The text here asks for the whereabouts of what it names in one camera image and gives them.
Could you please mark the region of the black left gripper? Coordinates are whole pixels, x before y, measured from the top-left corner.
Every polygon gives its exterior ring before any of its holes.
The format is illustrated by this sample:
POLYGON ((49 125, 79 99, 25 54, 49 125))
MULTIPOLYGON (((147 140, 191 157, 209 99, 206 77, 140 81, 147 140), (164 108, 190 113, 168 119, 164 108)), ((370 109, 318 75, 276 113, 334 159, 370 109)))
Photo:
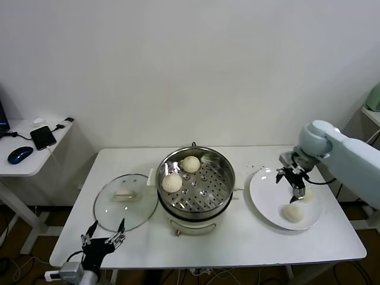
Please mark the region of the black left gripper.
POLYGON ((100 269, 103 259, 115 251, 115 245, 121 245, 125 240, 125 219, 123 218, 117 232, 109 239, 95 238, 92 236, 97 228, 98 220, 87 229, 84 235, 81 235, 82 250, 84 259, 82 262, 84 269, 100 269))

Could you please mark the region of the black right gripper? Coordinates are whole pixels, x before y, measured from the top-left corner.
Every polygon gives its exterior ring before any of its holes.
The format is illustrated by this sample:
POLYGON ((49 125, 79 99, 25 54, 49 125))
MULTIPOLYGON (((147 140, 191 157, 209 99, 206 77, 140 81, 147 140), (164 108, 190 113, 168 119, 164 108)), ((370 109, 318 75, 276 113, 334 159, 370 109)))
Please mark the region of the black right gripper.
POLYGON ((288 183, 292 186, 293 196, 290 199, 290 203, 303 200, 305 197, 304 179, 309 178, 308 172, 306 172, 302 166, 295 162, 284 162, 283 168, 276 169, 276 171, 276 183, 279 183, 285 176, 288 183))

